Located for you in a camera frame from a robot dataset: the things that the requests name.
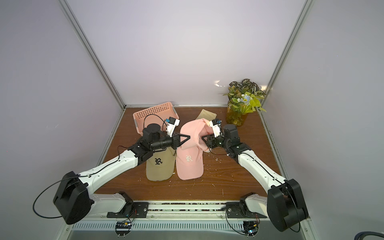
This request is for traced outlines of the beige baseball cap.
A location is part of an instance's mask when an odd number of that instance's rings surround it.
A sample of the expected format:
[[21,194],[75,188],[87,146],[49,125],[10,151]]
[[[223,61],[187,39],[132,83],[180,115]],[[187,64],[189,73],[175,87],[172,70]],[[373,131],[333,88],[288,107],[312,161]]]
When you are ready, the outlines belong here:
[[146,161],[146,177],[149,181],[160,182],[168,180],[174,173],[176,151],[167,148],[164,151],[154,153]]

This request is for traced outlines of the pink baseball cap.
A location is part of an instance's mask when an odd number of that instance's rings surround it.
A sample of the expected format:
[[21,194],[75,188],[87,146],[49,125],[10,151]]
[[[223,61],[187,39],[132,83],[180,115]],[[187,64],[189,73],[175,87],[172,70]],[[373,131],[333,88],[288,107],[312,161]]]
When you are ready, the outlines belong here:
[[177,175],[181,180],[200,178],[204,173],[203,151],[199,147],[177,149]]

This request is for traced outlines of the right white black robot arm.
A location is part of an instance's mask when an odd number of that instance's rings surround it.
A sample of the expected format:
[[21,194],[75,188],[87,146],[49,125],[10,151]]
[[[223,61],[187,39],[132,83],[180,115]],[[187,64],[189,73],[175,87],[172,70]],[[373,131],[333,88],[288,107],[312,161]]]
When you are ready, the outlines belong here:
[[287,180],[265,164],[251,147],[241,142],[235,125],[220,128],[216,121],[210,121],[208,126],[213,133],[201,139],[209,149],[223,148],[260,183],[267,193],[264,215],[277,230],[283,232],[309,217],[300,184],[294,179]]

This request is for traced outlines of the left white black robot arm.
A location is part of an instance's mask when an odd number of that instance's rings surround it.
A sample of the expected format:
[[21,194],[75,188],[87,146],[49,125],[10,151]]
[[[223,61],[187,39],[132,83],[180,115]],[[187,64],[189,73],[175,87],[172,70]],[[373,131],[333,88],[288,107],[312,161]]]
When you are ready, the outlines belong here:
[[80,174],[75,174],[73,171],[65,174],[53,203],[66,224],[75,224],[96,206],[92,195],[105,183],[141,165],[158,150],[167,148],[176,150],[190,139],[191,136],[185,134],[169,135],[161,130],[160,125],[150,124],[144,128],[143,136],[117,157]]

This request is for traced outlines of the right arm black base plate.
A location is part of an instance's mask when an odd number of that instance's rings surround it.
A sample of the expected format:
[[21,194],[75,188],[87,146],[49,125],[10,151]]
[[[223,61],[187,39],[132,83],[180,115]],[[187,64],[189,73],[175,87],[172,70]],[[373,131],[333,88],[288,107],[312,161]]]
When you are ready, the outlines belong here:
[[246,218],[246,219],[266,219],[267,216],[260,213],[252,213],[248,210],[246,205],[242,202],[226,202],[221,211],[226,212],[227,218]]

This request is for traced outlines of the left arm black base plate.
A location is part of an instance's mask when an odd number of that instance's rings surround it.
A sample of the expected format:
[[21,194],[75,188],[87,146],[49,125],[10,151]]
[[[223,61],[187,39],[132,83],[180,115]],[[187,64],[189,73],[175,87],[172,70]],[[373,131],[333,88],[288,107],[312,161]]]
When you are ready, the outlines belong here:
[[108,212],[107,218],[146,218],[149,209],[148,202],[132,202],[126,205],[117,213]]

